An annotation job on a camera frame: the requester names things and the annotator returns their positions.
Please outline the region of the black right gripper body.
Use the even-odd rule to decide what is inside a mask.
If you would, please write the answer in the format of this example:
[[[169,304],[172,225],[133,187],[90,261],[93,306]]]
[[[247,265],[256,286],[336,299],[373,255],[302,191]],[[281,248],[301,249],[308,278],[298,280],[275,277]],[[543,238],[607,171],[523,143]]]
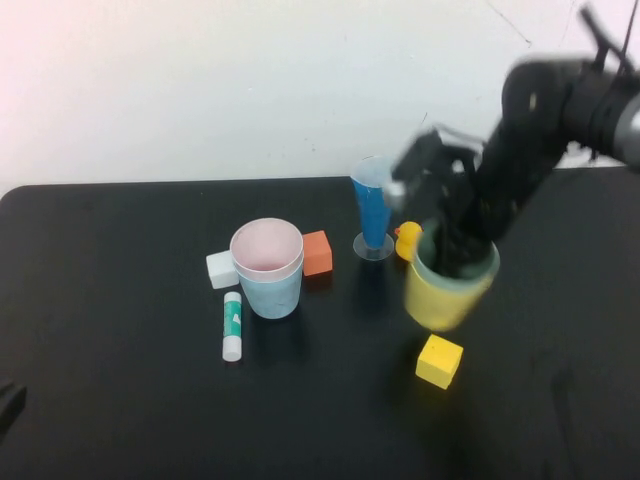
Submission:
[[[440,200],[442,236],[455,246],[480,246],[500,239],[523,204],[523,181],[511,152],[490,147],[479,153],[446,147],[442,164],[459,160],[461,174],[446,177]]]

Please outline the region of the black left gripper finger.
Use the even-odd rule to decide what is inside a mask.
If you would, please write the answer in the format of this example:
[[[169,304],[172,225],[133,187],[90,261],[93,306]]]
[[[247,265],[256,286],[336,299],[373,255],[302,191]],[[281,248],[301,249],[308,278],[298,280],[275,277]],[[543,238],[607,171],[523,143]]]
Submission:
[[[23,411],[27,387],[15,383],[2,383],[0,387],[0,433],[6,434]]]

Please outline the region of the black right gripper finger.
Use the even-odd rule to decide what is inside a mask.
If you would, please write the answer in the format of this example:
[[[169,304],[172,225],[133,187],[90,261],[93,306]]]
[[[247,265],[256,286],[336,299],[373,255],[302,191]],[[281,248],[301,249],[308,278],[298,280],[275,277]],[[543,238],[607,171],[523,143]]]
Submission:
[[[489,243],[442,223],[435,236],[435,271],[442,276],[478,276],[490,261]]]

